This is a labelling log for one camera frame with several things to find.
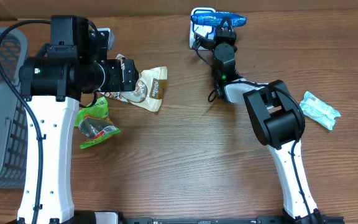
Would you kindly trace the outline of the green snack packet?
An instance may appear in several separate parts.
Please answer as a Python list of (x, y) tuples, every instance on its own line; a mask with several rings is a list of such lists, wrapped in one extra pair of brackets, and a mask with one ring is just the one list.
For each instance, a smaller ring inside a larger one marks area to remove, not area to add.
[(104, 96), (98, 98), (92, 107), (79, 110), (75, 127), (86, 136), (86, 141), (80, 144), (81, 149), (95, 146), (121, 132), (109, 118), (108, 102)]

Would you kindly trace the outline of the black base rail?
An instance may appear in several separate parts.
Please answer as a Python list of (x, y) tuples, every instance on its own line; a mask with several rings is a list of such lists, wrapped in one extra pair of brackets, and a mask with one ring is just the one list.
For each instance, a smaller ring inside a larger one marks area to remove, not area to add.
[(257, 216), (256, 218), (182, 218), (157, 219), (150, 217), (126, 218), (117, 212), (96, 212), (92, 221), (96, 224), (281, 224), (308, 223), (305, 221), (290, 221), (283, 216)]

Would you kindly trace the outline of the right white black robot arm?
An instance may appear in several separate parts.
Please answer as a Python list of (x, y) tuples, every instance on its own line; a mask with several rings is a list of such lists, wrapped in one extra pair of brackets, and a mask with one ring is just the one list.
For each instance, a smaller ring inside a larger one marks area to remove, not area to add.
[(225, 16), (214, 38), (214, 89), (227, 101), (245, 103), (258, 141), (273, 157), (283, 190), (285, 223), (322, 223), (301, 158), (305, 116), (283, 81), (256, 83), (241, 77), (236, 70), (235, 41), (231, 18)]

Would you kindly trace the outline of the white barcode scanner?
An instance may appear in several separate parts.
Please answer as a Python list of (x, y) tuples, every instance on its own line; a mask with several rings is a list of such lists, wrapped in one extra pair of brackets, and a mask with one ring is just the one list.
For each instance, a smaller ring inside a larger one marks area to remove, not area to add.
[[(216, 12), (216, 10), (212, 7), (195, 7), (191, 11), (191, 16), (195, 14), (203, 14), (203, 13), (210, 13), (210, 12)], [(211, 26), (201, 26), (198, 24), (195, 24), (193, 21), (190, 21), (190, 37), (189, 37), (189, 47), (190, 49), (193, 49), (193, 44), (195, 43), (195, 33), (196, 31), (204, 31), (207, 33), (207, 38), (212, 40), (215, 36), (214, 31), (215, 28)]]

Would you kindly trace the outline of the beige pastry snack packet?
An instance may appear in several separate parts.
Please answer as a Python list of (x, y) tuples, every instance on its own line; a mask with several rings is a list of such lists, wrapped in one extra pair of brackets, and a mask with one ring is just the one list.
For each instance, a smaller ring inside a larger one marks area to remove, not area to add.
[[(122, 60), (125, 56), (119, 54), (115, 59)], [(151, 112), (157, 112), (162, 104), (164, 89), (167, 86), (168, 70), (166, 66), (155, 67), (139, 72), (139, 79), (134, 91), (103, 92), (105, 98), (130, 103)]]

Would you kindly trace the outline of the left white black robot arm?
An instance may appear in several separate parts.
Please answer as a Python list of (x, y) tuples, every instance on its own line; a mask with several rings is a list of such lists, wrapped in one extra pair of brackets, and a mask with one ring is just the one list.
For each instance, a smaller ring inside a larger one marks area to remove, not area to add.
[(27, 113), (27, 164), (18, 223), (119, 223), (119, 212), (76, 210), (71, 147), (81, 96), (133, 91), (129, 59), (108, 59), (114, 34), (84, 17), (53, 16), (50, 42), (19, 70)]

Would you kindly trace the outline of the white snack packet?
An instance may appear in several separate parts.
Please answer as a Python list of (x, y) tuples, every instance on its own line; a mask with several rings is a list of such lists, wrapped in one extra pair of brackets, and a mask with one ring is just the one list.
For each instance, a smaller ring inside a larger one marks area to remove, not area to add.
[(318, 122), (330, 131), (336, 124), (336, 118), (341, 117), (338, 110), (326, 104), (309, 91), (305, 92), (300, 102), (300, 108), (305, 116)]

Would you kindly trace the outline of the blue oreo packet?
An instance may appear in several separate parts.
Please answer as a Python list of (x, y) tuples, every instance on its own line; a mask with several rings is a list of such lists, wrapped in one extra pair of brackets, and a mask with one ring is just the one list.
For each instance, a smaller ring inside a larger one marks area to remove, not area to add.
[(224, 16), (231, 18), (233, 27), (244, 26), (247, 22), (247, 18), (231, 12), (210, 12), (203, 14), (195, 14), (190, 16), (191, 21), (201, 26), (211, 26), (217, 28)]

